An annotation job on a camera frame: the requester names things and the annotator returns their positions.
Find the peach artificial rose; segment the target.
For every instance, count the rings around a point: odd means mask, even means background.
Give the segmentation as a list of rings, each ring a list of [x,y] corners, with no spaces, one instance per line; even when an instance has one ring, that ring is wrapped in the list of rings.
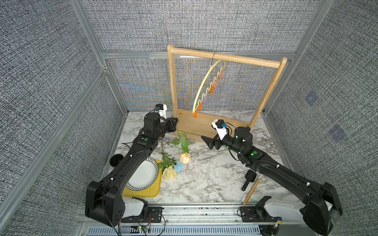
[[[191,154],[189,146],[191,143],[187,140],[187,134],[185,132],[177,131],[178,140],[173,140],[171,143],[175,146],[180,146],[182,153],[180,154],[180,161],[183,164],[188,164],[191,161]]]

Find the yellow wavy clothes hanger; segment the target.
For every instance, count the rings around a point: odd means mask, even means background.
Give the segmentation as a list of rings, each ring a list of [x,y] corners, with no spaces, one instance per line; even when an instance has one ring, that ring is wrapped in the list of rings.
[[[213,90],[213,93],[209,93],[209,88],[213,85],[215,81],[217,81],[217,84],[218,84],[218,81],[219,81],[218,74],[220,71],[223,71],[223,74],[224,74],[224,69],[226,65],[227,65],[226,61],[218,60],[210,67],[210,69],[208,70],[205,77],[203,78],[200,84],[200,87],[197,91],[195,101],[193,103],[192,115],[195,111],[199,112],[197,110],[198,104],[202,102],[203,98],[205,96],[207,97],[209,94],[214,93],[215,89]]]

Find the blue artificial carnation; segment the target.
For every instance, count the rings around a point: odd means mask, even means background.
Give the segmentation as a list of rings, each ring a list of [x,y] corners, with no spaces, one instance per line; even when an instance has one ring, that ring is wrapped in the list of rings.
[[[177,164],[174,166],[174,170],[179,173],[183,170],[184,163],[182,161],[178,161]]]

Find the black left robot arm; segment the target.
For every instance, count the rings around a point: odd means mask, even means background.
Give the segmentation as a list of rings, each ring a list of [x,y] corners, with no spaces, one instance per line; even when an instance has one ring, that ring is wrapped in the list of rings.
[[[140,216],[147,202],[131,198],[130,205],[138,210],[126,209],[122,193],[138,167],[151,155],[159,139],[176,131],[178,118],[162,117],[149,112],[144,117],[144,127],[133,140],[129,152],[117,166],[99,182],[92,181],[86,189],[85,216],[107,226],[118,225],[123,218]]]

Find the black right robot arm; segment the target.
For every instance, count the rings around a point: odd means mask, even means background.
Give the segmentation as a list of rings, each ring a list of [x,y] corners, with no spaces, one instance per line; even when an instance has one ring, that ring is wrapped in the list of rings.
[[[237,154],[239,161],[253,171],[263,174],[294,194],[305,206],[300,209],[304,222],[314,232],[327,236],[343,214],[336,188],[330,183],[319,184],[279,164],[253,145],[248,127],[238,127],[230,136],[221,129],[213,138],[202,136],[210,149],[225,146]]]

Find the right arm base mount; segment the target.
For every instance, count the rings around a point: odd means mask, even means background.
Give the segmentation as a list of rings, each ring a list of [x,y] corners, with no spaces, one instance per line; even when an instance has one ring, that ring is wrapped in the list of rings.
[[[270,200],[271,196],[264,196],[255,206],[241,206],[239,208],[239,215],[244,223],[256,223],[256,222],[278,222],[281,221],[281,217],[271,216],[264,208],[265,203]]]

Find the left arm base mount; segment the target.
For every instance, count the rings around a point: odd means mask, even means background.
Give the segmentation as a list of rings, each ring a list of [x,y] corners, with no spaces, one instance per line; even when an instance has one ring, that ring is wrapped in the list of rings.
[[[161,223],[162,207],[151,207],[148,201],[137,197],[125,198],[124,203],[122,223]]]

